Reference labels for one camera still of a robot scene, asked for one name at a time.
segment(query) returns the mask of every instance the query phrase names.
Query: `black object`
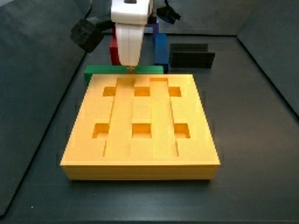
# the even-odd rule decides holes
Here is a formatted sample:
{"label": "black object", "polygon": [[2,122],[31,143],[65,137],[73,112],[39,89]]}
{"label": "black object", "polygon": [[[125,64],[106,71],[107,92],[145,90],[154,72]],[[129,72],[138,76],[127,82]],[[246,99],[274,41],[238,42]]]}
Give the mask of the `black object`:
{"label": "black object", "polygon": [[81,19],[70,29],[69,37],[85,52],[91,53],[103,35],[94,24]]}
{"label": "black object", "polygon": [[83,18],[74,24],[70,29],[69,38],[78,45],[78,47],[86,52],[91,53],[101,39],[103,38],[102,31],[113,28],[114,23],[110,21],[110,14],[101,17],[90,17],[91,0],[89,1],[87,12]]}
{"label": "black object", "polygon": [[165,3],[165,6],[156,9],[156,15],[165,23],[173,25],[174,20],[176,19],[180,20],[181,16],[174,12],[166,0],[164,0],[164,3]]}
{"label": "black object", "polygon": [[148,19],[146,19],[146,23],[148,23],[149,25],[156,25],[156,16],[154,16],[153,13],[152,13],[150,16],[148,17]]}
{"label": "black object", "polygon": [[125,0],[125,4],[136,4],[136,0]]}
{"label": "black object", "polygon": [[170,66],[210,68],[214,52],[206,44],[170,44]]}

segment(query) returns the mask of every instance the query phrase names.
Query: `yellow wooden block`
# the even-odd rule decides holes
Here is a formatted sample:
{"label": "yellow wooden block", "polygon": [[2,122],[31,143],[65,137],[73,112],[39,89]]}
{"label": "yellow wooden block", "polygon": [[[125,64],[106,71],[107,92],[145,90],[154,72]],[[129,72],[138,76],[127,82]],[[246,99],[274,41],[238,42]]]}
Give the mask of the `yellow wooden block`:
{"label": "yellow wooden block", "polygon": [[220,161],[192,75],[93,75],[59,166],[69,179],[210,179]]}

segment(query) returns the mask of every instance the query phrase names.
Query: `green object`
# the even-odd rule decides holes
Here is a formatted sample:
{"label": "green object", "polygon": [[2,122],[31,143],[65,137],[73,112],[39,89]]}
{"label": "green object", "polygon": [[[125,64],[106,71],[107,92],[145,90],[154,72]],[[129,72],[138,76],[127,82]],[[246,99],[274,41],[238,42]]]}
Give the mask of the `green object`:
{"label": "green object", "polygon": [[134,68],[136,74],[162,74],[164,67],[162,66],[137,66]]}
{"label": "green object", "polygon": [[[86,66],[83,70],[85,82],[89,84],[91,74],[125,74],[125,66]],[[136,74],[162,74],[164,68],[161,66],[137,66],[134,68]]]}
{"label": "green object", "polygon": [[85,82],[89,84],[91,74],[125,74],[125,66],[86,66],[83,70]]}

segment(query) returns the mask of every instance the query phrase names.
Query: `dark background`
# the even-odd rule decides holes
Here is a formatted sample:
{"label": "dark background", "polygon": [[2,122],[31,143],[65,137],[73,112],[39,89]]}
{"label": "dark background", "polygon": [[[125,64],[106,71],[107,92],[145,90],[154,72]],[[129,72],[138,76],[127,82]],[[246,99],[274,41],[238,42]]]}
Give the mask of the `dark background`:
{"label": "dark background", "polygon": [[[85,65],[109,65],[70,42],[82,0],[0,1],[0,221],[299,221],[299,2],[169,1],[169,43],[206,43],[193,74],[221,167],[212,181],[67,181],[58,163],[85,93]],[[94,15],[107,1],[94,0]],[[150,35],[141,65],[153,64]]]}

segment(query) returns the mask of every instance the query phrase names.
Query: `rectangular hole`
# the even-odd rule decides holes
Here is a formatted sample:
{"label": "rectangular hole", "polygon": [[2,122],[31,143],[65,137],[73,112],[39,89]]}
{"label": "rectangular hole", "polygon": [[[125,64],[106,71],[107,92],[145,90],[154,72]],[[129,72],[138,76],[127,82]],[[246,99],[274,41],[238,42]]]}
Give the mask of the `rectangular hole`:
{"label": "rectangular hole", "polygon": [[150,123],[133,123],[132,138],[150,138]]}
{"label": "rectangular hole", "polygon": [[95,123],[91,133],[91,138],[103,138],[107,137],[107,123]]}
{"label": "rectangular hole", "polygon": [[117,91],[115,87],[105,87],[102,96],[115,96],[115,91]]}
{"label": "rectangular hole", "polygon": [[181,89],[178,87],[168,87],[170,97],[182,97]]}
{"label": "rectangular hole", "polygon": [[189,128],[186,123],[176,123],[173,125],[173,134],[176,138],[190,138]]}
{"label": "rectangular hole", "polygon": [[149,81],[168,81],[166,78],[149,78]]}
{"label": "rectangular hole", "polygon": [[149,87],[136,87],[134,96],[150,96]]}

